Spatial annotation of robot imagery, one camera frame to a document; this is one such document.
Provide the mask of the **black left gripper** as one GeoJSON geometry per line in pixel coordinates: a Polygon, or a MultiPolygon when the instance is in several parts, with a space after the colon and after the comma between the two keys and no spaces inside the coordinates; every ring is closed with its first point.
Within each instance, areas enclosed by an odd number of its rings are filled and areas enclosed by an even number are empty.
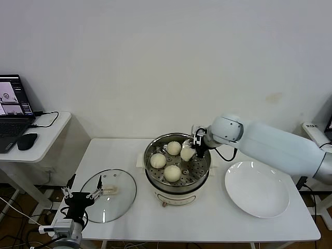
{"type": "Polygon", "coordinates": [[[83,221],[85,208],[90,206],[90,199],[96,201],[103,193],[102,188],[102,176],[99,176],[96,190],[92,193],[88,192],[73,192],[72,186],[75,180],[76,174],[74,174],[68,181],[66,186],[61,190],[64,194],[65,204],[68,206],[65,219],[72,219],[73,221],[83,221]]]}

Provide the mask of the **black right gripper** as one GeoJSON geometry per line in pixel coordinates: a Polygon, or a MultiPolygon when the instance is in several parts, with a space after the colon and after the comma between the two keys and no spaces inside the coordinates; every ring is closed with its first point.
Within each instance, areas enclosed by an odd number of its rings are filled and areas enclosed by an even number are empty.
{"type": "Polygon", "coordinates": [[[183,142],[183,148],[194,148],[196,151],[196,157],[197,158],[203,158],[205,154],[205,146],[204,145],[194,145],[193,146],[193,140],[185,140],[183,142]]]}

